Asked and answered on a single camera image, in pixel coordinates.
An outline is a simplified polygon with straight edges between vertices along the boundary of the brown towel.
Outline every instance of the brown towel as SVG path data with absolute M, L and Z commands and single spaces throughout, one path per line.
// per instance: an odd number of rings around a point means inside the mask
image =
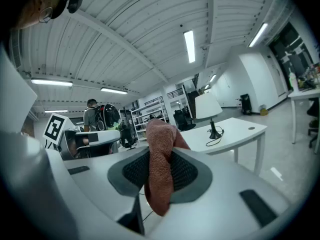
M 144 185 L 145 197 L 156 214 L 164 216 L 169 209 L 174 192 L 170 160 L 173 147 L 190 149 L 178 129 L 159 119 L 152 119 L 146 126 L 149 143 L 149 179 Z

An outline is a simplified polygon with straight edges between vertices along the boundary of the white table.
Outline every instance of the white table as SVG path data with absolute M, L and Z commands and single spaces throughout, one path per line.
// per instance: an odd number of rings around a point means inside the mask
M 209 138 L 210 125 L 181 132 L 184 140 L 193 151 L 214 155 L 218 153 L 234 150 L 234 161 L 238 162 L 238 148 L 253 141 L 257 141 L 254 173 L 259 175 L 265 153 L 265 138 L 267 126 L 249 122 L 237 118 L 229 118 L 224 121 L 214 123 L 224 129 L 221 141 L 213 146 L 206 146 L 212 141 Z M 217 143 L 219 140 L 211 142 L 209 145 Z
M 292 143 L 296 143 L 296 100 L 307 100 L 311 98 L 318 98 L 320 102 L 320 89 L 313 89 L 313 90 L 307 90 L 307 91 L 299 91 L 299 92 L 292 92 L 288 95 L 288 97 L 291 99 L 291 107 L 292 107 Z M 318 152 L 320 142 L 320 134 L 318 134 L 318 138 L 316 139 L 315 149 L 314 153 L 316 154 Z

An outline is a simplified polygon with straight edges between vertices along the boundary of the fluorescent light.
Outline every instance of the fluorescent light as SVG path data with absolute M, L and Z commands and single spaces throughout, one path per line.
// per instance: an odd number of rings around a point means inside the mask
M 262 26 L 260 27 L 258 33 L 256 34 L 256 36 L 254 37 L 254 39 L 252 40 L 252 42 L 249 44 L 249 47 L 253 47 L 255 45 L 255 43 L 258 41 L 259 37 L 262 35 L 262 33 L 265 31 L 265 29 L 267 28 L 268 23 L 263 23 Z
M 61 112 L 68 112 L 68 110 L 45 110 L 44 113 L 61 113 Z
M 110 88 L 105 88 L 105 87 L 102 87 L 101 91 L 108 92 L 108 93 L 115 93 L 115 94 L 127 94 L 128 93 L 125 90 L 116 90 L 116 89 L 110 89 Z
M 211 77 L 211 80 L 210 82 L 212 82 L 214 79 L 215 79 L 216 75 L 214 74 L 212 77 Z
M 189 63 L 192 63 L 196 60 L 194 32 L 190 30 L 190 31 L 184 32 L 183 34 L 184 34 L 184 39 L 186 43 L 186 49 L 188 50 Z
M 298 36 L 298 38 L 296 40 L 294 40 L 292 43 L 289 44 L 289 46 L 292 46 L 296 41 L 298 41 L 300 39 L 300 35 Z
M 55 80 L 46 80 L 40 78 L 31 78 L 31 83 L 35 85 L 49 85 L 49 86 L 72 86 L 70 81 L 55 81 Z

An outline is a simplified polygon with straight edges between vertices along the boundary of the man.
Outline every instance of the man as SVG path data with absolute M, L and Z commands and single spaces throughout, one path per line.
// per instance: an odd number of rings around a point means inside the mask
M 92 98 L 89 99 L 86 103 L 87 110 L 84 111 L 83 114 L 83 125 L 85 132 L 95 132 L 97 129 L 97 122 L 96 122 L 96 108 L 98 107 L 97 101 Z
M 67 0 L 29 0 L 21 10 L 15 29 L 25 29 L 37 23 L 57 18 L 65 9 Z

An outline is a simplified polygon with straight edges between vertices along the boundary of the floor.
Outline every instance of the floor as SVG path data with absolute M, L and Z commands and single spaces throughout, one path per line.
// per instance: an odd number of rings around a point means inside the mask
M 308 136 L 308 124 L 312 119 L 306 114 L 310 104 L 308 101 L 296 103 L 296 143 L 292 144 L 292 110 L 290 100 L 287 100 L 269 112 L 267 116 L 242 115 L 233 108 L 224 108 L 223 112 L 214 118 L 215 122 L 230 117 L 268 126 L 265 138 L 265 153 L 260 177 L 278 189 L 291 203 L 295 203 L 309 192 L 319 171 L 320 154 L 315 155 L 314 149 L 308 147 L 311 139 Z M 199 120 L 196 127 L 210 124 L 210 120 Z M 257 143 L 252 142 L 239 148 L 238 163 L 253 171 Z M 218 154 L 222 159 L 233 161 L 230 153 Z M 275 168 L 281 177 L 277 177 L 271 168 Z M 150 233 L 163 219 L 152 211 L 144 188 L 140 191 L 140 206 L 145 234 Z

